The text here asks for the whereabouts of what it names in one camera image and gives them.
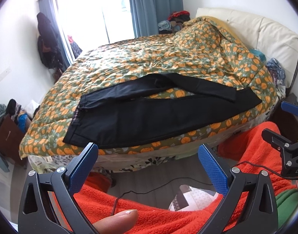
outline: power outlet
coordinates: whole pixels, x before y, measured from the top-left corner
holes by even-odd
[[[3,80],[9,73],[11,72],[11,68],[6,68],[1,74],[0,74],[0,81]]]

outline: black pants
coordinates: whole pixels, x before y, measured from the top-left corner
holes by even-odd
[[[145,98],[179,87],[195,95]],[[64,142],[99,148],[143,145],[222,122],[261,100],[251,88],[236,90],[177,73],[149,74],[81,96]]]

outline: hanging jacket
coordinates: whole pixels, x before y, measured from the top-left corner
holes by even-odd
[[[75,59],[83,52],[82,49],[78,46],[78,44],[73,40],[72,36],[68,35],[69,43],[73,52]]]
[[[37,20],[40,34],[37,46],[42,63],[47,68],[62,68],[64,62],[57,41],[59,33],[54,30],[50,20],[43,13],[37,14]]]

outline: blue clamp pad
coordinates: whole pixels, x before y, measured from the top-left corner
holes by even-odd
[[[89,143],[78,157],[74,157],[67,166],[66,181],[70,195],[80,192],[89,173],[98,158],[98,146]]]
[[[291,114],[294,114],[294,115],[298,116],[298,105],[293,105],[291,103],[283,101],[281,103],[281,109],[288,112],[288,113],[291,113]]]
[[[226,196],[229,190],[228,177],[204,145],[200,145],[198,157],[207,175],[212,181],[215,190],[223,196]]]

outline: black cable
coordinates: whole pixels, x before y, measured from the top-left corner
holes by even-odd
[[[277,176],[279,176],[280,178],[283,178],[283,179],[287,179],[287,180],[298,180],[298,177],[293,177],[293,178],[292,178],[292,177],[291,177],[291,178],[289,178],[289,177],[283,177],[283,176],[281,176],[279,173],[273,171],[272,169],[270,169],[270,168],[268,168],[268,167],[266,167],[266,166],[264,166],[264,165],[254,164],[254,163],[251,163],[251,162],[249,162],[249,161],[243,161],[243,162],[240,162],[240,163],[238,163],[238,164],[236,164],[236,165],[234,165],[234,166],[238,166],[238,165],[243,164],[243,163],[248,163],[248,164],[250,164],[250,165],[252,165],[252,166],[259,167],[259,168],[264,168],[264,169],[268,170],[269,172],[271,172],[271,173],[273,173],[273,174],[275,174],[275,175],[277,175]],[[113,207],[111,216],[114,215],[115,209],[116,209],[116,207],[117,207],[117,202],[118,202],[118,200],[121,199],[125,194],[128,194],[128,193],[130,193],[130,192],[131,192],[131,193],[134,193],[134,194],[147,194],[147,193],[150,193],[150,192],[152,192],[152,191],[154,191],[154,190],[157,190],[157,189],[159,189],[159,188],[161,188],[161,187],[163,187],[163,186],[166,186],[167,184],[171,183],[172,181],[174,181],[174,180],[176,180],[176,179],[181,179],[181,178],[192,179],[192,180],[194,180],[194,181],[196,181],[196,182],[199,182],[199,183],[201,183],[201,184],[205,184],[205,185],[208,185],[208,186],[212,186],[212,184],[207,184],[207,183],[198,181],[198,180],[196,180],[196,179],[194,179],[194,178],[190,178],[190,177],[178,177],[178,178],[174,178],[174,179],[170,180],[169,182],[167,182],[166,184],[164,184],[164,185],[162,185],[162,186],[159,186],[159,187],[157,187],[157,188],[154,188],[154,189],[152,189],[152,190],[150,190],[150,191],[148,191],[148,192],[141,193],[141,192],[135,192],[135,191],[132,191],[132,190],[131,190],[131,191],[129,191],[129,192],[125,192],[125,193],[123,193],[120,197],[118,197],[118,198],[115,200],[115,202],[114,202],[114,207]]]
[[[266,167],[266,166],[264,166],[264,165],[254,164],[254,163],[251,163],[251,162],[249,162],[249,161],[243,161],[243,162],[240,162],[240,163],[238,163],[238,164],[236,164],[236,165],[234,165],[234,166],[240,165],[240,164],[242,164],[242,163],[248,163],[248,164],[253,165],[253,166],[255,166],[255,167],[264,168],[264,169],[270,171],[271,173],[273,173],[273,174],[279,176],[280,178],[284,178],[284,179],[288,179],[288,180],[298,180],[298,177],[293,177],[293,178],[283,177],[283,176],[281,176],[279,173],[273,171],[272,169],[270,169],[270,168],[268,168],[268,167]]]
[[[148,191],[148,192],[135,192],[135,191],[129,191],[129,192],[125,192],[125,193],[123,193],[120,197],[118,197],[116,200],[115,200],[115,202],[114,202],[114,206],[113,206],[113,210],[112,210],[112,213],[111,213],[111,216],[113,216],[114,215],[114,212],[115,212],[115,209],[116,209],[116,207],[117,207],[117,202],[118,202],[118,200],[119,199],[121,199],[124,195],[126,195],[127,193],[134,193],[134,194],[147,194],[147,193],[150,193],[150,192],[153,192],[154,190],[157,190],[157,189],[159,189],[159,188],[161,188],[161,187],[163,187],[163,186],[166,186],[166,185],[168,185],[169,183],[171,183],[172,181],[174,181],[174,180],[176,180],[176,179],[181,179],[181,178],[186,178],[186,179],[192,179],[192,180],[194,180],[194,181],[196,181],[196,182],[198,182],[198,183],[201,183],[201,184],[204,184],[204,185],[208,185],[208,186],[212,186],[213,184],[208,184],[208,183],[204,183],[204,182],[201,182],[201,181],[199,181],[199,180],[196,180],[196,179],[194,179],[194,178],[190,178],[190,177],[178,177],[178,178],[174,178],[174,179],[171,179],[169,182],[167,182],[167,183],[165,183],[164,185],[162,185],[162,186],[159,186],[159,187],[157,187],[157,188],[154,188],[154,189],[152,189],[152,190],[150,190],[150,191]]]

